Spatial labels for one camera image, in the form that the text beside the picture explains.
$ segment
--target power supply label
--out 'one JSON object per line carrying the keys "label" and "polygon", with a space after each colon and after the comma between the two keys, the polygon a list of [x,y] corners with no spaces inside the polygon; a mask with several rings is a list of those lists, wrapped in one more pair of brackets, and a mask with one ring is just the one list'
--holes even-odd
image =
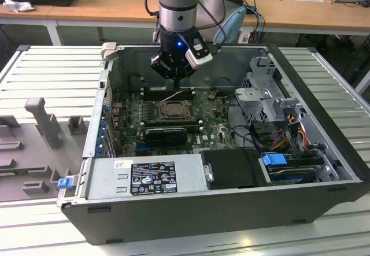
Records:
{"label": "power supply label", "polygon": [[175,163],[132,164],[130,192],[132,195],[177,192]]}

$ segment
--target robotic arm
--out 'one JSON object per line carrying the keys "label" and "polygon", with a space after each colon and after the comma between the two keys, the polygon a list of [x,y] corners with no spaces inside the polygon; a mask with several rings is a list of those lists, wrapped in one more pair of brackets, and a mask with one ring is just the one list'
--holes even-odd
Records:
{"label": "robotic arm", "polygon": [[151,67],[179,88],[181,79],[212,60],[219,47],[213,43],[234,39],[246,14],[242,5],[243,0],[160,0],[161,48]]}

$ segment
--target wire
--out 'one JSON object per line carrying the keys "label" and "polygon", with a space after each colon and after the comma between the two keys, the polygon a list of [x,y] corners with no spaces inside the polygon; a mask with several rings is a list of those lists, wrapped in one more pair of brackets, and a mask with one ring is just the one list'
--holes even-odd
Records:
{"label": "wire", "polygon": [[163,99],[160,103],[163,103],[167,101],[168,99],[171,99],[172,97],[176,96],[177,94],[183,92],[183,90],[176,92],[175,94],[172,94],[171,96],[167,97],[166,99]]}
{"label": "wire", "polygon": [[4,41],[4,43],[5,43],[5,57],[7,58],[7,59],[9,59],[9,57],[8,57],[8,43],[7,43],[7,41],[4,39],[4,37],[0,34],[0,38]]}
{"label": "wire", "polygon": [[[254,43],[258,43],[260,41],[260,37],[261,37],[261,35],[262,35],[262,33],[265,29],[265,23],[266,22],[265,22],[265,17],[258,12],[256,0],[253,0],[253,3],[254,3],[254,9],[252,9],[249,6],[248,6],[248,9],[250,9],[254,13],[254,15],[257,19],[257,24],[256,24],[256,27],[254,28],[253,32],[251,33],[250,39]],[[254,34],[256,33],[258,27],[260,28],[260,32],[258,34],[257,40],[254,41]]]}
{"label": "wire", "polygon": [[226,33],[225,33],[225,30],[224,28],[220,25],[220,23],[217,22],[217,20],[213,17],[213,15],[207,10],[207,8],[202,4],[201,1],[198,2],[199,5],[201,6],[201,8],[203,8],[203,10],[208,14],[208,16],[212,19],[212,21],[218,26],[218,28],[221,30],[222,34],[223,34],[223,41],[221,43],[221,45],[223,45],[227,39],[227,36],[226,36]]}
{"label": "wire", "polygon": [[141,140],[138,140],[138,139],[136,139],[136,140],[134,140],[135,142],[141,142],[141,143],[144,143],[144,144],[146,144],[145,142],[142,142]]}
{"label": "wire", "polygon": [[[214,24],[208,24],[208,25],[204,25],[204,26],[200,26],[200,27],[198,27],[197,28],[197,30],[202,30],[202,29],[209,29],[209,28],[213,28],[213,27],[215,27],[215,26],[218,26],[218,25],[220,25],[224,20],[225,20],[225,18],[226,18],[226,7],[225,7],[225,1],[224,0],[222,0],[222,5],[223,5],[223,9],[224,9],[224,12],[223,12],[223,17],[222,17],[222,19],[219,21],[219,22],[215,22]],[[208,15],[209,15],[209,17],[212,19],[212,21],[213,21],[213,19],[214,19],[214,17],[211,15],[211,13],[207,13]]]}
{"label": "wire", "polygon": [[156,16],[157,18],[159,18],[159,12],[151,12],[151,11],[149,10],[149,7],[148,7],[148,0],[144,0],[144,7],[145,7],[146,12],[148,12],[148,14],[149,14],[150,16]]}
{"label": "wire", "polygon": [[257,38],[257,40],[255,41],[255,43],[258,43],[258,41],[260,40],[260,37],[261,37],[262,31],[263,31],[263,28],[264,28],[263,21],[262,21],[262,17],[261,17],[261,15],[260,15],[258,12],[256,12],[254,9],[252,9],[252,8],[250,8],[250,7],[248,7],[248,6],[247,6],[247,8],[248,8],[251,12],[253,12],[253,13],[254,13],[254,15],[256,15],[256,17],[258,18],[258,23],[260,24],[260,31],[259,31],[259,33],[258,33],[258,38]]}
{"label": "wire", "polygon": [[18,45],[16,45],[16,43],[13,41],[13,39],[10,38],[10,36],[4,31],[3,28],[0,27],[0,31],[6,36],[6,38],[8,38],[10,40],[10,42],[13,44],[13,46],[15,48],[18,48]]}
{"label": "wire", "polygon": [[226,80],[228,81],[233,87],[236,87],[236,85],[227,77],[218,77],[216,80],[213,81],[213,83],[210,85],[211,87],[214,87],[217,81],[219,80]]}

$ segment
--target blue latch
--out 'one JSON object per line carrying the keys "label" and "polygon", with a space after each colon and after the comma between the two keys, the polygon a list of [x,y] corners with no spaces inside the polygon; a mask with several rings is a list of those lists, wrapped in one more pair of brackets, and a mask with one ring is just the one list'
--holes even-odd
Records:
{"label": "blue latch", "polygon": [[283,154],[266,154],[262,157],[265,165],[286,165],[287,160]]}
{"label": "blue latch", "polygon": [[58,181],[58,189],[73,188],[73,178],[60,178]]}

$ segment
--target blue cable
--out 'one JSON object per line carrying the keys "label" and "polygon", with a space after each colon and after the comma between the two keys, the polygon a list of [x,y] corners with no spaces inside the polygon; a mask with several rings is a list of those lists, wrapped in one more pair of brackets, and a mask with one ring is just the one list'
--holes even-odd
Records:
{"label": "blue cable", "polygon": [[258,12],[256,12],[254,9],[252,9],[252,8],[250,8],[248,6],[246,6],[245,8],[248,9],[248,10],[250,10],[251,12],[253,12],[254,15],[257,16],[258,22],[260,23],[260,32],[258,33],[258,38],[256,40],[256,43],[258,43],[258,41],[260,40],[261,34],[262,34],[262,28],[263,28],[263,23],[262,23],[261,15]]}

